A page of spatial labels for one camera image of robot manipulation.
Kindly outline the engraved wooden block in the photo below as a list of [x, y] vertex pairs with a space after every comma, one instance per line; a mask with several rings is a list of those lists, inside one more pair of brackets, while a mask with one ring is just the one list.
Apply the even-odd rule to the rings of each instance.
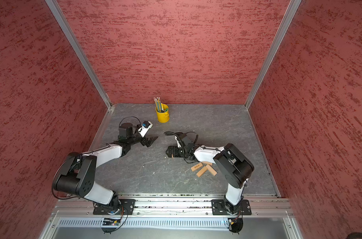
[[200, 163], [198, 163], [198, 164], [196, 164], [196, 165], [194, 165], [194, 166], [192, 166], [191, 167], [191, 171], [196, 171], [196, 170], [198, 170], [198, 169], [200, 169], [200, 168], [202, 168], [204, 165], [200, 162]]

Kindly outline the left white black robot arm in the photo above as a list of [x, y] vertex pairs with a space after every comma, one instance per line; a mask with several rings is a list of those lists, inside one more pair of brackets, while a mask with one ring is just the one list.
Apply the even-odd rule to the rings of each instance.
[[96, 169], [114, 159], [125, 156], [131, 146], [142, 144], [150, 147], [156, 136], [147, 138], [153, 127], [150, 121], [134, 126], [123, 123], [119, 126], [118, 140], [107, 146], [90, 152], [72, 152], [58, 169], [52, 184], [52, 191], [63, 192], [93, 202], [108, 210], [118, 210], [120, 201], [116, 192], [106, 189], [95, 182]]

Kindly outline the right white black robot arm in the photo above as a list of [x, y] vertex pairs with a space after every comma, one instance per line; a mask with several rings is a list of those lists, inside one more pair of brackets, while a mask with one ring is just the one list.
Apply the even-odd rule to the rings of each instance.
[[196, 137], [191, 140], [187, 133], [164, 132], [166, 136], [174, 136], [177, 145], [166, 150], [169, 158], [182, 158], [186, 163], [199, 163], [209, 169], [215, 164], [228, 182], [224, 196], [224, 206], [231, 215], [239, 213], [243, 191], [255, 167], [252, 162], [233, 144], [223, 147], [208, 147], [198, 144]]

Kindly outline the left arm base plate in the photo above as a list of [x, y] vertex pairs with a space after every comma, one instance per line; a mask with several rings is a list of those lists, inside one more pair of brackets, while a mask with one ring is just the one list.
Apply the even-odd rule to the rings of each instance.
[[132, 215], [136, 200], [134, 199], [115, 199], [108, 205], [93, 203], [94, 215], [121, 216]]

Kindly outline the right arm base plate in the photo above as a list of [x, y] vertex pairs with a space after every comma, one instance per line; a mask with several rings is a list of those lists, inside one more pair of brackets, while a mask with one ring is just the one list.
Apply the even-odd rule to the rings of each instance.
[[213, 215], [240, 215], [250, 216], [252, 215], [250, 203], [248, 200], [241, 200], [237, 205], [232, 205], [224, 199], [213, 199], [211, 200], [211, 207]]

